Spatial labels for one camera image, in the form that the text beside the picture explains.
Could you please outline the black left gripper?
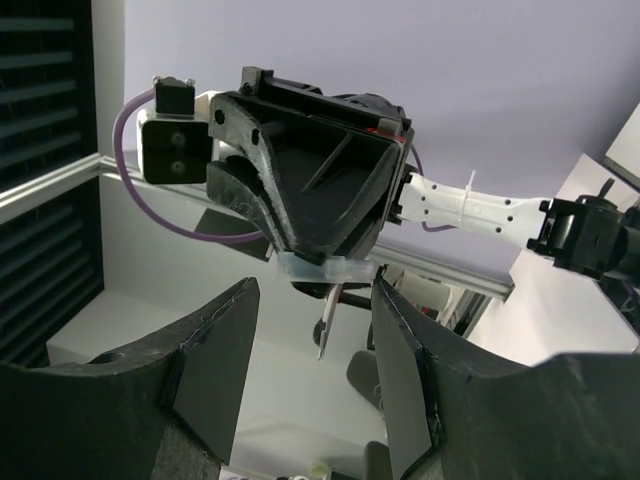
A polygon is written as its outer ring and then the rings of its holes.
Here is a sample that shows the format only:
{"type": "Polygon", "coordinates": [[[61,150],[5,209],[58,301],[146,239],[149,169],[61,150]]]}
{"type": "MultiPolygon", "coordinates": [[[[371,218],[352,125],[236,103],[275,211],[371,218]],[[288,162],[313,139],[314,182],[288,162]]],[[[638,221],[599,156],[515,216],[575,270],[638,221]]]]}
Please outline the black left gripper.
{"type": "Polygon", "coordinates": [[[278,252],[320,264],[364,258],[393,202],[413,137],[403,107],[246,67],[210,103],[209,133],[237,151],[207,167],[209,198],[243,215],[278,252]]]}

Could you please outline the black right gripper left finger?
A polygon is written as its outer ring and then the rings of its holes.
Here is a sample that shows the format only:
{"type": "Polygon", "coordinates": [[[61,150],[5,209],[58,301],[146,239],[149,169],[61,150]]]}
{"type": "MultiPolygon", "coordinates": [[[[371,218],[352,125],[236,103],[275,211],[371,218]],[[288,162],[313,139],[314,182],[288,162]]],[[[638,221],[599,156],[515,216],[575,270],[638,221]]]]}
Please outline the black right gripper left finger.
{"type": "Polygon", "coordinates": [[[1,368],[5,479],[215,479],[230,461],[260,290],[245,278],[93,360],[1,368]]]}

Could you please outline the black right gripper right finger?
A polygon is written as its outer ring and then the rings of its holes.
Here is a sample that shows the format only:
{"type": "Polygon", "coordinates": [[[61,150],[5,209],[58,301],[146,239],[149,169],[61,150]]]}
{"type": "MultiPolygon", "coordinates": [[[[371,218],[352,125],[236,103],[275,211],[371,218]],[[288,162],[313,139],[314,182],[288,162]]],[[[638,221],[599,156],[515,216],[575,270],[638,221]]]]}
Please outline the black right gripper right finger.
{"type": "Polygon", "coordinates": [[[427,318],[384,279],[371,302],[395,478],[638,477],[637,355],[529,367],[427,318]]]}

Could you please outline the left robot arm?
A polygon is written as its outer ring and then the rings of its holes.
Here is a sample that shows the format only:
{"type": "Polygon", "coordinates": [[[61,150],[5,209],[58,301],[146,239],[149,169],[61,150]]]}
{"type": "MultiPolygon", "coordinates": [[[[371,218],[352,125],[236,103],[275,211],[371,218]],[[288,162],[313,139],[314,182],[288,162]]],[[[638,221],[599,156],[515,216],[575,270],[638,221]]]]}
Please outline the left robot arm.
{"type": "Polygon", "coordinates": [[[232,149],[206,170],[211,200],[244,216],[292,283],[368,284],[386,223],[484,234],[595,280],[639,280],[639,217],[604,194],[501,197],[426,178],[406,162],[404,110],[370,94],[318,87],[247,67],[234,91],[198,99],[213,140],[232,149]]]}

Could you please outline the clear pen cap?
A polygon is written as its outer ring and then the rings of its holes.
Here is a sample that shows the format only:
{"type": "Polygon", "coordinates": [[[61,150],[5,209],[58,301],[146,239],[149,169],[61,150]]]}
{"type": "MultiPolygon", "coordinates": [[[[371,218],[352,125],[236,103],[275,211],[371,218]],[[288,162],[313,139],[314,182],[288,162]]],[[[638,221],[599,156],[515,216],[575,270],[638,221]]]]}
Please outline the clear pen cap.
{"type": "Polygon", "coordinates": [[[318,265],[293,252],[278,253],[277,267],[278,276],[292,283],[369,284],[377,272],[377,266],[367,260],[333,256],[318,265]]]}

